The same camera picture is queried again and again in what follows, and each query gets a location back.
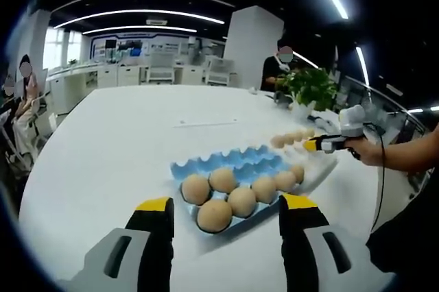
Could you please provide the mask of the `person's right hand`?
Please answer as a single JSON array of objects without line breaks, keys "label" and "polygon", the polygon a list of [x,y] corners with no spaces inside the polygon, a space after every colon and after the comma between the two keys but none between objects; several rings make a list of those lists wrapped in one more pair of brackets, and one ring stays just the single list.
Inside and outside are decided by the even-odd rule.
[{"label": "person's right hand", "polygon": [[382,164],[382,148],[366,137],[350,138],[345,141],[345,146],[357,153],[365,165],[376,167]]}]

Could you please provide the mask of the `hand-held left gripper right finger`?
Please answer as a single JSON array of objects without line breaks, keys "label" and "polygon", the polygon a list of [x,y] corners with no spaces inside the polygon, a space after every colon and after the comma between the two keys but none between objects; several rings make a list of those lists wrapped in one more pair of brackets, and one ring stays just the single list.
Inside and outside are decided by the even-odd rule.
[{"label": "hand-held left gripper right finger", "polygon": [[279,197],[279,230],[288,291],[377,290],[365,243],[331,225],[309,198]]}]

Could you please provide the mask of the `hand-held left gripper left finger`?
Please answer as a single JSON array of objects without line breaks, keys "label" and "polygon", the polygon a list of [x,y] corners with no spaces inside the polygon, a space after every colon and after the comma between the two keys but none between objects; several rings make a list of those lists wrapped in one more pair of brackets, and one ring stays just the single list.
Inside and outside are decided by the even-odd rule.
[{"label": "hand-held left gripper left finger", "polygon": [[136,207],[84,257],[69,291],[169,291],[174,257],[174,200],[161,197]]}]

